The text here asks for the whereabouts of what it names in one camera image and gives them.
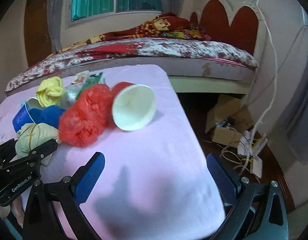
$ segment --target yellow cloth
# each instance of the yellow cloth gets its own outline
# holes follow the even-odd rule
[[[58,129],[46,123],[26,123],[21,130],[17,132],[18,141],[15,144],[15,152],[18,159],[29,155],[30,150],[51,140],[59,140]],[[42,164],[47,165],[50,161],[51,154],[42,160]]]
[[[43,107],[60,106],[63,93],[62,80],[59,77],[43,80],[36,91],[37,99]]]

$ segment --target electrical wire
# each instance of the electrical wire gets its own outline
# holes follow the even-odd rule
[[[299,29],[299,31],[297,32],[297,34],[296,34],[296,36],[295,36],[295,38],[294,38],[294,40],[293,40],[293,42],[292,42],[292,45],[290,46],[289,51],[287,52],[287,54],[286,54],[286,56],[285,56],[285,59],[283,60],[283,62],[281,63],[281,65],[280,65],[279,68],[278,68],[278,72],[279,72],[279,71],[281,70],[281,68],[284,66],[285,61],[287,60],[287,58],[288,58],[290,52],[292,51],[292,48],[294,47],[294,44],[295,44],[295,42],[296,42],[298,36],[300,35],[301,31],[302,31],[305,27],[308,27],[308,25],[303,25],[303,26]],[[248,102],[248,98],[247,98],[247,100],[246,100],[246,106],[250,106],[250,105],[251,105],[252,103],[254,103],[257,99],[259,99],[259,98],[261,97],[261,95],[265,92],[265,90],[273,83],[274,78],[275,78],[275,77],[273,77],[273,78],[270,80],[270,82],[267,84],[267,86],[264,87],[264,89],[263,89],[260,93],[258,93],[258,95],[257,95],[251,102]]]
[[[235,153],[233,153],[233,152],[231,152],[231,151],[229,151],[229,150],[226,150],[226,149],[227,149],[226,147],[229,147],[228,145],[225,146],[225,147],[223,147],[222,145],[220,145],[220,144],[218,144],[218,143],[216,143],[216,142],[211,142],[211,141],[207,141],[207,140],[203,140],[203,142],[213,143],[213,144],[216,144],[216,145],[218,145],[219,147],[221,147],[221,148],[222,148],[222,153],[220,154],[220,158],[223,157],[224,159],[226,159],[226,160],[228,160],[228,161],[230,161],[230,162],[232,162],[232,163],[238,164],[237,166],[235,166],[235,167],[233,168],[233,170],[235,170],[235,169],[237,169],[237,168],[239,168],[239,167],[243,167],[243,166],[244,166],[242,160],[240,159],[240,157],[239,157],[237,154],[235,154]],[[235,157],[236,157],[237,159],[239,159],[240,162],[238,163],[238,162],[236,162],[236,161],[233,161],[233,160],[227,158],[227,157],[224,155],[225,152],[229,152],[229,153],[235,155]],[[257,179],[258,183],[260,184],[260,181],[259,181],[258,177],[257,177],[255,174],[253,174],[253,175],[254,175],[254,177]]]
[[[244,166],[244,165],[237,165],[237,166],[235,166],[235,167],[233,168],[233,170],[235,170],[235,169],[237,169],[237,168],[239,168],[239,167],[242,167],[242,166]],[[254,175],[254,177],[257,179],[258,183],[260,184],[260,181],[259,181],[258,177],[257,177],[255,174],[253,174],[253,175]]]
[[[274,44],[273,44],[273,39],[272,39],[272,35],[271,35],[271,32],[270,32],[270,29],[267,25],[267,22],[265,20],[265,17],[262,13],[262,11],[260,10],[259,6],[258,6],[258,3],[259,3],[259,0],[257,0],[256,2],[256,7],[257,9],[259,10],[259,13],[264,21],[264,24],[267,28],[267,31],[268,31],[268,36],[269,36],[269,41],[271,43],[271,46],[273,48],[273,51],[274,51],[274,56],[275,56],[275,78],[274,78],[274,92],[273,92],[273,97],[272,97],[272,100],[269,104],[269,106],[265,109],[265,111],[262,113],[262,115],[260,116],[260,118],[258,119],[258,121],[255,123],[254,127],[253,127],[253,130],[252,130],[252,134],[251,134],[251,137],[250,137],[250,141],[249,141],[249,146],[250,146],[250,149],[252,149],[252,143],[254,141],[254,136],[255,136],[255,133],[258,129],[258,126],[260,125],[260,123],[262,122],[262,119],[264,118],[264,116],[267,114],[267,112],[272,108],[273,106],[273,103],[274,103],[274,100],[275,100],[275,97],[276,97],[276,92],[277,92],[277,77],[278,77],[278,62],[277,62],[277,53],[276,53],[276,49],[274,47]],[[249,153],[247,154],[247,157],[246,157],[246,161],[245,161],[245,164],[244,166],[242,167],[241,169],[241,172],[240,172],[240,176],[242,175],[242,173],[244,172],[244,170],[246,169],[247,165],[248,165],[248,162],[249,162]]]
[[[232,163],[235,163],[235,164],[242,164],[242,161],[241,161],[241,159],[239,158],[239,156],[238,156],[237,154],[235,154],[235,153],[233,153],[233,152],[227,150],[227,146],[223,147],[223,146],[219,145],[218,143],[211,142],[211,141],[205,141],[205,140],[203,140],[203,142],[213,143],[213,144],[216,144],[216,145],[218,145],[219,147],[221,147],[221,148],[222,148],[222,151],[221,151],[221,154],[220,154],[220,158],[223,157],[224,159],[228,160],[229,162],[232,162]],[[231,160],[231,159],[229,159],[229,158],[227,158],[227,157],[224,155],[224,153],[227,153],[227,152],[228,152],[228,153],[231,153],[231,154],[233,154],[233,155],[235,155],[235,157],[239,160],[239,163],[236,162],[236,161],[233,161],[233,160]]]

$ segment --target pink table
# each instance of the pink table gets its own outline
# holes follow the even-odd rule
[[[120,81],[152,87],[157,98],[154,120],[135,132],[111,127],[84,149],[62,143],[49,165],[41,167],[43,182],[72,176],[99,151],[105,155],[105,168],[80,208],[103,240],[194,240],[214,233],[225,219],[221,197],[166,73],[156,65],[103,72],[110,87]],[[64,86],[72,79],[64,78]],[[36,89],[14,94],[0,105],[0,144],[16,138],[12,119],[18,104]],[[28,194],[22,194],[24,206]],[[67,235],[75,239],[58,209]]]

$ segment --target blue cloth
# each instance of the blue cloth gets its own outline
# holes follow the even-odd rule
[[[58,129],[60,116],[65,111],[66,111],[65,109],[53,105],[53,106],[48,106],[43,110],[32,108],[29,110],[29,114],[35,123],[43,122]]]

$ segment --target screw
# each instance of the screw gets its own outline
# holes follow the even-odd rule
[[[273,187],[278,187],[278,183],[275,180],[272,180],[271,184]]]
[[[241,181],[244,183],[244,184],[249,184],[249,179],[247,177],[242,177]]]
[[[41,183],[41,181],[39,180],[39,179],[37,179],[36,181],[34,181],[34,186],[38,186],[38,185],[40,185],[40,183]]]
[[[71,181],[71,177],[70,176],[65,176],[62,180],[63,180],[64,183],[68,183],[68,182]]]

